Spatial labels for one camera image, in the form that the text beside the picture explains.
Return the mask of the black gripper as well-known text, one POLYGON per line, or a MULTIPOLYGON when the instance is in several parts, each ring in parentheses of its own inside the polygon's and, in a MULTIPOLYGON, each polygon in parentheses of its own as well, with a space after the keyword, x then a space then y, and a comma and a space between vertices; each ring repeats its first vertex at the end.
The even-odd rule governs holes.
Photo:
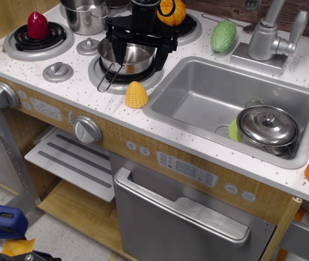
POLYGON ((150 32, 132 28, 132 16, 119 16, 107 19, 106 38, 112 43, 115 60, 123 65, 127 43, 157 48, 155 71, 161 71, 168 53, 177 50, 179 31, 156 18, 150 32))

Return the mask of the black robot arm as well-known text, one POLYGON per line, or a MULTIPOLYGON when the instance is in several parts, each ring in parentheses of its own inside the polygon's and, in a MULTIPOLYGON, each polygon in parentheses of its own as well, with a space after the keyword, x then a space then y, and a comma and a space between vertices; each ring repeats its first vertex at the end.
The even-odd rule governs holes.
POLYGON ((156 49, 155 68, 162 70, 168 54, 177 49, 178 29, 162 22, 157 14, 164 15, 160 1, 131 1, 132 14, 109 18, 106 38, 111 42, 116 62, 123 64, 127 44, 156 49))

